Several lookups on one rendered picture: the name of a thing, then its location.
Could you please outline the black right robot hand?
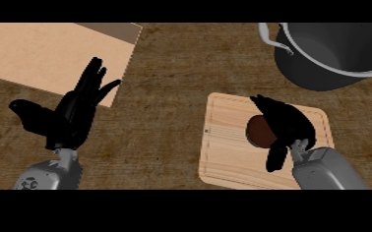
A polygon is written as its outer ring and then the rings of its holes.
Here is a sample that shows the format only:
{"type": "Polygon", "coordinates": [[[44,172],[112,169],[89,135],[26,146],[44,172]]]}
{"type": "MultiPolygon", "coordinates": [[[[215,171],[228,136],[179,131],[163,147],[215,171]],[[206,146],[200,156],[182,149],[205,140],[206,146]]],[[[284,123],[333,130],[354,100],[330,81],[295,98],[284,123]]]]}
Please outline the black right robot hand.
{"type": "Polygon", "coordinates": [[[281,169],[287,150],[292,145],[298,152],[308,151],[315,144],[315,129],[303,113],[290,104],[258,94],[250,98],[255,107],[262,113],[275,141],[268,146],[265,170],[272,172],[281,169]]]}

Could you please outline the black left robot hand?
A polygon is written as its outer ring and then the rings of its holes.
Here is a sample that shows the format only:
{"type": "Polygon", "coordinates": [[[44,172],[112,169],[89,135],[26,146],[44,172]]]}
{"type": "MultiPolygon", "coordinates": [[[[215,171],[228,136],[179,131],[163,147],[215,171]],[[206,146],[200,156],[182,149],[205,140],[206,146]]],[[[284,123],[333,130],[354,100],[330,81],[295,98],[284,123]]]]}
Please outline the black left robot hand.
{"type": "Polygon", "coordinates": [[[101,85],[106,68],[92,57],[70,90],[53,110],[26,99],[14,99],[8,108],[20,118],[23,129],[45,137],[45,149],[76,150],[85,142],[95,114],[95,107],[119,80],[101,85]]]}

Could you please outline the brown chocolate cupcake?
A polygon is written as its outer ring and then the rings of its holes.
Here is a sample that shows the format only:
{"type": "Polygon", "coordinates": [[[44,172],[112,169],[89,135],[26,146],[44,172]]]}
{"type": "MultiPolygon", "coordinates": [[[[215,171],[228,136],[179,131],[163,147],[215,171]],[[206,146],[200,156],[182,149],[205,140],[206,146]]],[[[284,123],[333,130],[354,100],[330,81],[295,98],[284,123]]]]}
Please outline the brown chocolate cupcake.
{"type": "Polygon", "coordinates": [[[261,115],[253,115],[249,118],[244,128],[244,136],[255,147],[270,148],[270,145],[274,143],[275,136],[261,115]]]}

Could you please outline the pale wooden cutting board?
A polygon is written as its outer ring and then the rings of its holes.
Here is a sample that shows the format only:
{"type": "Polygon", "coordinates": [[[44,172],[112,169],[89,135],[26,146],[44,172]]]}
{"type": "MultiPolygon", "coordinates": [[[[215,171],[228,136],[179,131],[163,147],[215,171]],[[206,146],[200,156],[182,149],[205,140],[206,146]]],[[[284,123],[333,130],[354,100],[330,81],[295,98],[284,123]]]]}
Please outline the pale wooden cutting board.
{"type": "Polygon", "coordinates": [[[259,114],[247,97],[212,92],[206,101],[199,178],[212,185],[249,190],[299,190],[292,158],[280,171],[265,171],[267,148],[246,139],[247,120],[259,114]]]}

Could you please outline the dark grey metal pot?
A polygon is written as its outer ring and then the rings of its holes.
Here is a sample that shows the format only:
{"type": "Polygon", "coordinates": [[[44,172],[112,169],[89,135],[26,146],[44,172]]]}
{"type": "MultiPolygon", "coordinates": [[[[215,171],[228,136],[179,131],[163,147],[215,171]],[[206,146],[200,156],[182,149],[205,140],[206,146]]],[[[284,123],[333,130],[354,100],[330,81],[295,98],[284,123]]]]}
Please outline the dark grey metal pot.
{"type": "Polygon", "coordinates": [[[258,33],[298,87],[327,91],[372,78],[372,23],[280,23],[274,40],[259,23],[258,33]]]}

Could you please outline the tan placemat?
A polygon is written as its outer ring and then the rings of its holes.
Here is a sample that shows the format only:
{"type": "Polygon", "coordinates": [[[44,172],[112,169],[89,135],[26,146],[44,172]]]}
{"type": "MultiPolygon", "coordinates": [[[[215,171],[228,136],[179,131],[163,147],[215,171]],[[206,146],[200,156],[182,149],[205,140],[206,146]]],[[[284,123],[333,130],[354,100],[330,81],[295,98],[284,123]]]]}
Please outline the tan placemat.
{"type": "Polygon", "coordinates": [[[140,38],[132,23],[0,23],[0,79],[64,95],[92,57],[123,77],[140,38]]]}

